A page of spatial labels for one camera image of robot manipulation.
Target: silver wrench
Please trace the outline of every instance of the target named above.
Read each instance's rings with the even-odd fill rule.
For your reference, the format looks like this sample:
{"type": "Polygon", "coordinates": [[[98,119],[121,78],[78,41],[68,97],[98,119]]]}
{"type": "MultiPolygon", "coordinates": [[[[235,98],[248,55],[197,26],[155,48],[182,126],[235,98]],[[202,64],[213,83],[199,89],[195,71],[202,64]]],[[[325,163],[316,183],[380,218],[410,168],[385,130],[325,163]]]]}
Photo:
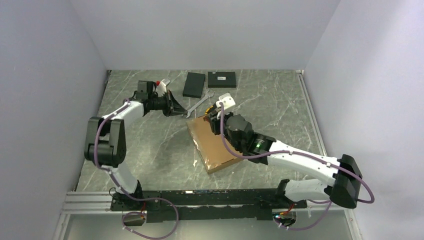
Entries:
{"type": "Polygon", "coordinates": [[[214,96],[214,91],[210,90],[209,88],[206,89],[206,93],[204,94],[204,96],[192,107],[190,107],[189,110],[187,110],[187,117],[186,119],[188,119],[190,117],[190,114],[192,114],[192,112],[200,105],[202,104],[204,101],[206,101],[206,99],[211,98],[214,96]]]}

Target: gray marble surface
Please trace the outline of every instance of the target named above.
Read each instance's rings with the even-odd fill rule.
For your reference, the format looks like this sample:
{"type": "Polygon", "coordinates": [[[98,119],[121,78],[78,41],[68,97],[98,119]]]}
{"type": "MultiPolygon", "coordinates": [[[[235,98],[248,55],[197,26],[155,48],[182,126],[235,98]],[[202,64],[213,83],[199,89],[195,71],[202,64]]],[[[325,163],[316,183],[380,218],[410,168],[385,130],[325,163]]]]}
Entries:
{"type": "MultiPolygon", "coordinates": [[[[215,96],[200,105],[191,114],[192,118],[201,116],[220,95],[230,93],[237,104],[234,113],[251,122],[256,132],[302,150],[320,153],[294,70],[230,71],[236,72],[237,88],[213,88],[215,96]]],[[[133,95],[138,80],[160,81],[164,78],[171,80],[168,89],[188,109],[199,99],[183,97],[187,72],[207,75],[208,70],[114,70],[98,115],[103,116],[120,107],[123,99],[133,95]]],[[[308,177],[291,169],[247,160],[207,174],[188,133],[186,120],[185,117],[165,117],[161,111],[151,111],[126,131],[125,161],[144,190],[276,188],[281,179],[308,177]]],[[[109,176],[96,169],[92,162],[84,162],[77,191],[107,191],[111,187],[113,183],[109,176]]]]}

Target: metal wrench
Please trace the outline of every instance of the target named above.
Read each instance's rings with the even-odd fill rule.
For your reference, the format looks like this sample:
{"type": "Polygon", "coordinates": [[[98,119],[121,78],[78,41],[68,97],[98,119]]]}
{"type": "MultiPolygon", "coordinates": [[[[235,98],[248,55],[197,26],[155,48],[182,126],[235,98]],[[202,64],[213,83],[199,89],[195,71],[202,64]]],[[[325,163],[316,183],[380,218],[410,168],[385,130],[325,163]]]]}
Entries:
{"type": "Polygon", "coordinates": [[[206,99],[211,98],[214,96],[214,91],[210,90],[209,88],[206,89],[206,93],[204,94],[204,96],[192,107],[190,107],[189,110],[187,110],[187,117],[186,119],[188,119],[190,117],[190,114],[192,114],[192,112],[200,105],[202,104],[204,101],[206,101],[206,99]]]}

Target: white wall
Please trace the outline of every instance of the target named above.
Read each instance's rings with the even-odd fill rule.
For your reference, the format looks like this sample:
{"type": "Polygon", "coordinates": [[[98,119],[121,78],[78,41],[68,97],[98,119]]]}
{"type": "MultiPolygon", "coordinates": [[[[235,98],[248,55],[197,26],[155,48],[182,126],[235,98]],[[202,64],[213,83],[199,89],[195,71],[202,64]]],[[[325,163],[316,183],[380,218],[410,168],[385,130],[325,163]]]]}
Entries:
{"type": "Polygon", "coordinates": [[[71,0],[108,69],[304,69],[340,0],[71,0]]]}
{"type": "Polygon", "coordinates": [[[105,78],[68,0],[0,0],[0,239],[52,238],[105,78]]]}
{"type": "Polygon", "coordinates": [[[423,63],[423,1],[342,0],[305,69],[328,152],[376,195],[355,211],[367,240],[424,236],[423,63]]]}

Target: brown cardboard box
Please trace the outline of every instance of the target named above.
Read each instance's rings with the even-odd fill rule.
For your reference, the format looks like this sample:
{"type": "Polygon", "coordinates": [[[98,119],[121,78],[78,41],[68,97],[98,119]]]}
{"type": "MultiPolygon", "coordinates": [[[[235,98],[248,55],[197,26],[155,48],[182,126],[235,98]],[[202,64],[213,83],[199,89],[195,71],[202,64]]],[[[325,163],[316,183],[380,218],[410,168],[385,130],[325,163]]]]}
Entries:
{"type": "MultiPolygon", "coordinates": [[[[194,145],[199,152],[201,160],[208,174],[224,169],[240,162],[241,158],[231,155],[225,148],[221,136],[214,135],[209,122],[203,120],[203,116],[187,121],[188,132],[193,138],[194,145]]],[[[238,151],[228,143],[226,144],[236,153],[238,151]]]]}

